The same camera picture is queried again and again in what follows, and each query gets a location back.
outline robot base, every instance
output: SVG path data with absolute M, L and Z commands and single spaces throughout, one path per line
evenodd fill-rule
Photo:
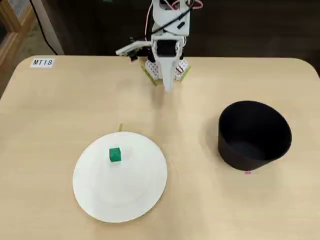
M 155 62 L 151 62 L 150 60 L 147 60 L 144 64 L 144 68 L 154 81 L 158 81 L 160 79 L 159 78 L 160 69 Z M 189 64 L 187 60 L 185 59 L 180 60 L 177 68 L 174 71 L 174 79 L 177 81 L 180 81 L 181 79 L 183 79 L 184 75 L 188 72 L 188 69 L 189 69 Z

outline white plate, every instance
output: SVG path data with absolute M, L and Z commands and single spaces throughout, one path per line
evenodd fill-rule
M 120 148 L 121 161 L 110 161 L 110 148 Z M 115 132 L 82 153 L 73 173 L 73 192 L 93 218 L 122 223 L 144 215 L 157 203 L 167 174 L 166 159 L 153 141 L 133 132 Z

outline green cube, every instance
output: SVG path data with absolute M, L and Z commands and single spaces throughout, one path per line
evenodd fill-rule
M 112 163 L 121 161 L 121 151 L 120 148 L 110 148 L 109 149 L 109 158 Z

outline dark background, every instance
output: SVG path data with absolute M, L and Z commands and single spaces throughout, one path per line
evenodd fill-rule
M 150 0 L 42 0 L 66 55 L 114 55 L 144 34 Z M 186 56 L 286 57 L 320 73 L 319 0 L 203 0 Z

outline floor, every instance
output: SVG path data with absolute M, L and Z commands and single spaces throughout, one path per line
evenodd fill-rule
M 17 65 L 24 59 L 27 59 L 35 55 L 53 55 L 54 53 L 47 46 L 43 35 L 41 33 L 40 27 L 37 22 L 34 23 L 34 26 L 31 28 L 31 31 L 28 33 L 23 44 L 21 45 L 19 54 L 13 64 L 11 73 L 5 76 L 5 79 L 1 81 L 0 85 L 0 96 L 2 96 L 3 91 L 5 90 L 8 82 L 10 81 L 11 75 L 13 74 Z

